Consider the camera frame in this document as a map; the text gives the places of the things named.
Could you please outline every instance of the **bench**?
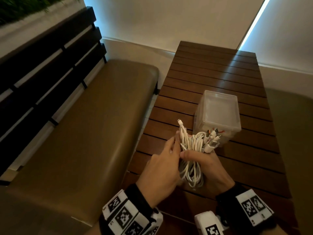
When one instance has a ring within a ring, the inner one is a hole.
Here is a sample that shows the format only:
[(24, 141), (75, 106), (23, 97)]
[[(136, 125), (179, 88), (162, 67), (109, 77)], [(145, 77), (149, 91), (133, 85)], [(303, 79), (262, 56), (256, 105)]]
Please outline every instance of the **bench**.
[[(13, 71), (12, 78), (0, 77), (0, 93), (13, 91), (0, 102), (0, 174), (45, 124), (55, 125), (7, 192), (90, 225), (120, 189), (158, 80), (154, 66), (106, 62), (95, 20), (87, 7), (0, 61), (1, 72)], [(14, 86), (58, 49), (57, 57)], [(21, 60), (19, 68), (12, 68)], [(85, 78), (101, 62), (106, 64), (88, 84)], [(57, 122), (54, 114), (79, 86), (84, 92)]]

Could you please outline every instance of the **charging cable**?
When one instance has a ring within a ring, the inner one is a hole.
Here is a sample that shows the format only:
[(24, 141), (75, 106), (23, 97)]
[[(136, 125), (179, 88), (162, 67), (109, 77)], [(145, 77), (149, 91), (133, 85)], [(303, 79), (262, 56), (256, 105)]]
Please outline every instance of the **charging cable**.
[[(181, 138), (182, 150), (194, 150), (201, 153), (210, 153), (214, 148), (219, 146), (217, 136), (218, 130), (210, 132), (199, 132), (196, 135), (189, 136), (183, 122), (179, 119), (179, 132)], [(181, 160), (179, 164), (180, 177), (188, 181), (189, 185), (194, 188), (203, 186), (203, 174), (198, 162)]]

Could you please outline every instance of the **hand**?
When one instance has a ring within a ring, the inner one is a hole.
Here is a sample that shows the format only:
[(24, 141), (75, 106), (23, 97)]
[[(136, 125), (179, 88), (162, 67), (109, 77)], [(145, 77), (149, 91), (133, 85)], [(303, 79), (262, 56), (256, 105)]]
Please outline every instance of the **hand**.
[(200, 164), (201, 171), (208, 180), (208, 189), (213, 195), (217, 196), (235, 185), (214, 151), (205, 154), (186, 150), (180, 153), (180, 157), (185, 161), (195, 161)]
[(152, 155), (136, 182), (151, 208), (154, 208), (168, 197), (180, 181), (178, 171), (179, 153), (180, 136), (177, 131), (175, 137), (165, 143), (160, 155)]

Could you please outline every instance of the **wooden table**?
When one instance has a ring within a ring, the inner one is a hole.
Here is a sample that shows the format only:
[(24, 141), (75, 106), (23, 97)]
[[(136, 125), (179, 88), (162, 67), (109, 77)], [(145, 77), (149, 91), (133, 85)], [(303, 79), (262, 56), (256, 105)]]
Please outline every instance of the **wooden table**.
[[(152, 154), (178, 130), (192, 132), (194, 113), (205, 90), (238, 97), (242, 130), (217, 155), (230, 176), (254, 191), (274, 210), (280, 225), (299, 234), (261, 73), (254, 53), (181, 41), (133, 155), (123, 187), (136, 182)], [(177, 187), (158, 208), (164, 212), (159, 234), (198, 234), (194, 216), (215, 211), (205, 186)]]

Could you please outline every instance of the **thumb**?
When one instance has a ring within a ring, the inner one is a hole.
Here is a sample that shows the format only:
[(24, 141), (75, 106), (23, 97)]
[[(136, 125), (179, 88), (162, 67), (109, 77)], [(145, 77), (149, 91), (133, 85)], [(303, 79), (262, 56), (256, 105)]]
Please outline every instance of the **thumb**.
[(198, 163), (203, 163), (207, 160), (208, 155), (197, 152), (194, 150), (186, 150), (180, 152), (179, 156), (184, 159), (185, 161), (195, 161)]

